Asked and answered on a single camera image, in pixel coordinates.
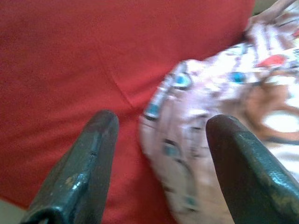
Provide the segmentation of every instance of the pink patterned fabric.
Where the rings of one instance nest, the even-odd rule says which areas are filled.
[[[247,41],[204,61],[179,63],[158,87],[141,117],[141,143],[180,223],[234,223],[208,149],[206,122],[224,113],[237,117],[250,129],[243,115],[246,94],[270,69],[297,72],[298,28],[298,10],[284,13],[275,24],[256,23],[246,33]],[[299,107],[297,79],[287,81],[292,83],[290,104]],[[264,143],[299,180],[298,146]]]

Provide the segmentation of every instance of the red cloth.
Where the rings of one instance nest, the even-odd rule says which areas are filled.
[[[2,0],[0,195],[27,207],[93,114],[120,118],[103,223],[173,223],[138,116],[180,60],[236,43],[253,0]]]

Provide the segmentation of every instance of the red fabric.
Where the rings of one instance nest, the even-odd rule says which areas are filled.
[[[0,195],[27,207],[93,114],[120,118],[104,224],[173,223],[138,116],[180,60],[238,41],[252,0],[2,0]]]

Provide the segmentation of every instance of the red cushion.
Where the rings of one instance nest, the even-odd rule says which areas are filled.
[[[253,0],[2,0],[0,195],[27,207],[98,110],[120,118],[103,223],[173,223],[138,116],[180,60],[238,41]]]

